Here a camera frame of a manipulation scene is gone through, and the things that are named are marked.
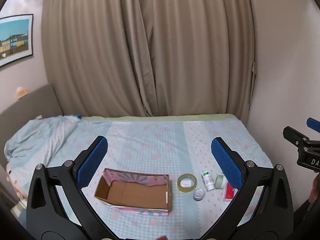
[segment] small round tin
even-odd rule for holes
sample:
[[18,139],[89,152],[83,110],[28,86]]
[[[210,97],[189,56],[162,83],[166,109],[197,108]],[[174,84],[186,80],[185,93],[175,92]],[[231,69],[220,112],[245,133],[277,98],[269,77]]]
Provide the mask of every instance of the small round tin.
[[196,201],[203,200],[205,191],[202,188],[198,188],[193,192],[193,199]]

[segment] mattress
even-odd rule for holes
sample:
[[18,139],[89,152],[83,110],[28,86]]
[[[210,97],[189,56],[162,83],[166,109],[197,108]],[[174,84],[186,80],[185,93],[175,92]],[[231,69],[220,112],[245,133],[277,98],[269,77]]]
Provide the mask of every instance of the mattress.
[[[7,142],[5,154],[12,170],[10,176],[28,190],[36,164],[52,167],[75,159],[98,135],[108,139],[108,153],[82,192],[101,219],[124,239],[156,239],[164,235],[169,239],[196,239],[212,226],[229,204],[223,201],[224,191],[207,192],[203,200],[196,202],[192,192],[180,192],[176,183],[181,174],[192,173],[198,180],[197,188],[204,189],[201,172],[209,170],[213,176],[222,174],[210,150],[215,137],[222,137],[244,160],[272,167],[244,125],[232,115],[82,120],[64,116],[30,121]],[[104,168],[169,174],[173,201],[169,216],[120,211],[96,199],[94,192]],[[57,189],[68,217],[79,223],[63,190]],[[241,223],[250,219],[261,191],[257,189]]]

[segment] cardboard box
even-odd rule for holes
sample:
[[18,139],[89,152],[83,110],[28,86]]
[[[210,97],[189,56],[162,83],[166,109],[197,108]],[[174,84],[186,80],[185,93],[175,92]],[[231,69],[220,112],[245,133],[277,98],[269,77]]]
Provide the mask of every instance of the cardboard box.
[[169,175],[105,169],[94,196],[121,210],[167,216],[171,205]]

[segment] beige curtain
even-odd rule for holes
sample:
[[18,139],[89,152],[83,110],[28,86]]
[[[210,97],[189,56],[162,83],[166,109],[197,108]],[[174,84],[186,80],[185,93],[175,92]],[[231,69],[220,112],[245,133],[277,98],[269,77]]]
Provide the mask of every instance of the beige curtain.
[[49,82],[67,114],[247,119],[250,0],[44,0]]

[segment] framed picture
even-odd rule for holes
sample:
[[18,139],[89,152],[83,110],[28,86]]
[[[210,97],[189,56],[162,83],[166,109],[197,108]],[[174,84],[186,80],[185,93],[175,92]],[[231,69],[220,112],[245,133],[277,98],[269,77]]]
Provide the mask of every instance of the framed picture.
[[33,14],[0,18],[0,67],[33,54]]

